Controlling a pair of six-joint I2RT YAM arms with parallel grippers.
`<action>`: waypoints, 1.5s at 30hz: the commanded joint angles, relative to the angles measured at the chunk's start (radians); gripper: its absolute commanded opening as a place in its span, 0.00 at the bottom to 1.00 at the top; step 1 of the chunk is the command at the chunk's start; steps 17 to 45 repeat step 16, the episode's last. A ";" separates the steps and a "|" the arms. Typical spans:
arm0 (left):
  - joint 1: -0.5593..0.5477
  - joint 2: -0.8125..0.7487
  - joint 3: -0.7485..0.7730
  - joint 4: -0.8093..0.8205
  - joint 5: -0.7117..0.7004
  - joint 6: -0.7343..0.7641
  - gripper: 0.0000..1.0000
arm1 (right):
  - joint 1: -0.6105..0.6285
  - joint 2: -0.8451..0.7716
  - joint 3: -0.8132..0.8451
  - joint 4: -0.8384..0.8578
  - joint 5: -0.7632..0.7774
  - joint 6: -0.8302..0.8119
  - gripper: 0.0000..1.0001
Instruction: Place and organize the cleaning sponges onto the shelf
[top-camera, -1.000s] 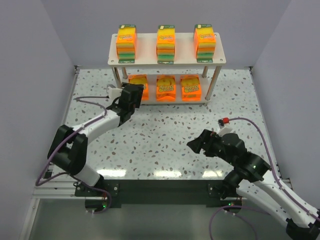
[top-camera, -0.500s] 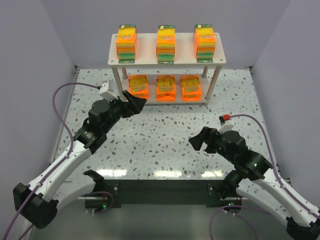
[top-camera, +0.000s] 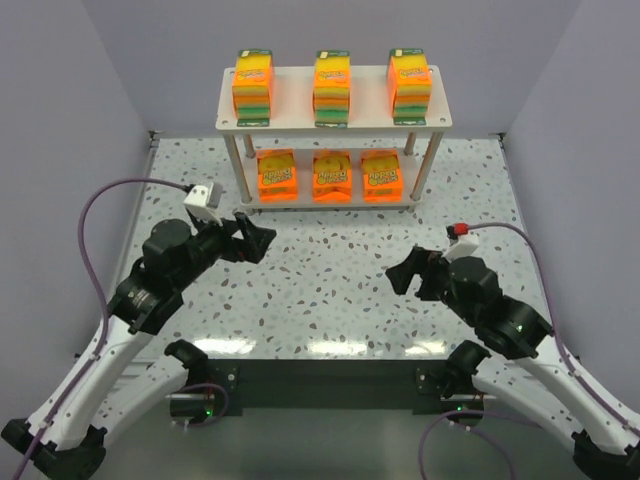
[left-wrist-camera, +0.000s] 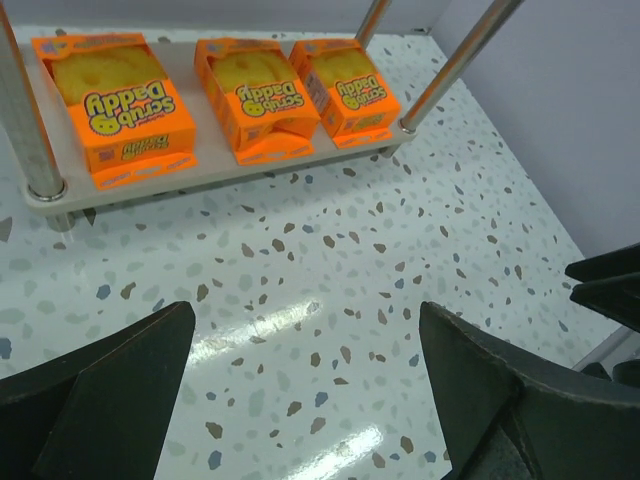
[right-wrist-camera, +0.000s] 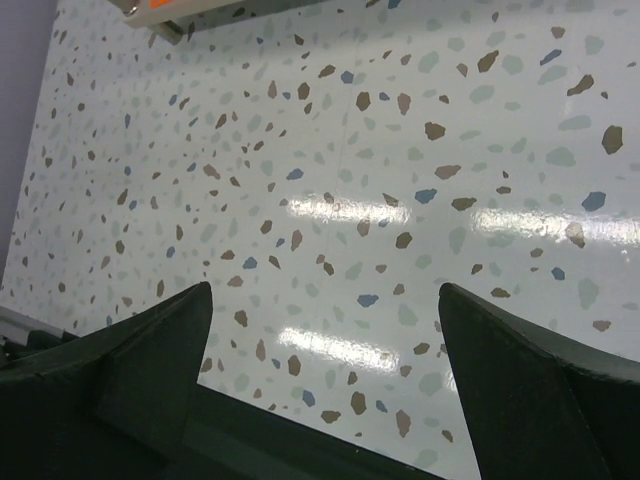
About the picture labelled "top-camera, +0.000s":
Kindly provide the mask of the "orange box green end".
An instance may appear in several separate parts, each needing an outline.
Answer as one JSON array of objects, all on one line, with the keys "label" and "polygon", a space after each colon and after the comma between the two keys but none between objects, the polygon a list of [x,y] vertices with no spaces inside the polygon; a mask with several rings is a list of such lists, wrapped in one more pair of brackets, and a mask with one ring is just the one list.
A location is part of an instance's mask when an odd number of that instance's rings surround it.
[{"label": "orange box green end", "polygon": [[389,52],[387,90],[395,124],[423,124],[432,93],[432,77],[424,50],[394,48]]}]

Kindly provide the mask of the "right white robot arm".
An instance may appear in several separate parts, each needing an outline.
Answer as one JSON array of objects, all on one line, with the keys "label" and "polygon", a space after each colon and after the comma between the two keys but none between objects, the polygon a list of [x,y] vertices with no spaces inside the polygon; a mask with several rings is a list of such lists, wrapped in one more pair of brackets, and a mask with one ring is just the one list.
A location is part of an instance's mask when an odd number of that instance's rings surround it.
[{"label": "right white robot arm", "polygon": [[434,376],[443,397],[473,386],[555,435],[588,478],[638,478],[638,413],[557,346],[550,323],[533,307],[504,294],[482,259],[415,247],[386,276],[398,295],[420,277],[417,298],[442,303],[475,334]]}]

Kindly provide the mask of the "green orange sponge box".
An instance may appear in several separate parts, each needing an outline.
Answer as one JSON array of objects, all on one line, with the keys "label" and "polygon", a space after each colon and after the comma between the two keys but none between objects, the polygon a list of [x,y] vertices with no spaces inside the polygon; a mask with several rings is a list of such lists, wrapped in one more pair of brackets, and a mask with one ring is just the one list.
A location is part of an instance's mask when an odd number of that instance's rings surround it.
[{"label": "green orange sponge box", "polygon": [[233,108],[240,125],[269,122],[273,86],[272,51],[269,49],[240,50],[232,80]]}]

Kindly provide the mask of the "orange Scrub Daddy box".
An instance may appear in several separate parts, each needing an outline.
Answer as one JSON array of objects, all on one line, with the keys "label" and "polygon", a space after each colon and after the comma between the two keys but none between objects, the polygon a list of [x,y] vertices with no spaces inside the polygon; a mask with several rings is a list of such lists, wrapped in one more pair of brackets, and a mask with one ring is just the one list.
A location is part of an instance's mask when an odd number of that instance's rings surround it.
[{"label": "orange Scrub Daddy box", "polygon": [[363,150],[360,166],[365,202],[395,203],[402,199],[404,183],[396,150]]},{"label": "orange Scrub Daddy box", "polygon": [[289,202],[298,198],[298,182],[292,149],[257,152],[259,199],[265,203]]}]

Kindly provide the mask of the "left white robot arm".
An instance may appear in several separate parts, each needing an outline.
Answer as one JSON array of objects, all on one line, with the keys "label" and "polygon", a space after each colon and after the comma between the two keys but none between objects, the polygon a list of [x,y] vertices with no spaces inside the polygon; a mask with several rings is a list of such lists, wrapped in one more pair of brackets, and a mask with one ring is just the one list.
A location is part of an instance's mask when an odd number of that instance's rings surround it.
[{"label": "left white robot arm", "polygon": [[179,219],[154,226],[141,257],[108,304],[110,318],[49,400],[12,419],[2,438],[49,479],[88,479],[107,448],[165,396],[207,387],[207,355],[192,343],[170,343],[163,356],[130,384],[116,381],[182,307],[182,294],[217,261],[257,264],[275,239],[242,212],[221,223]]}]

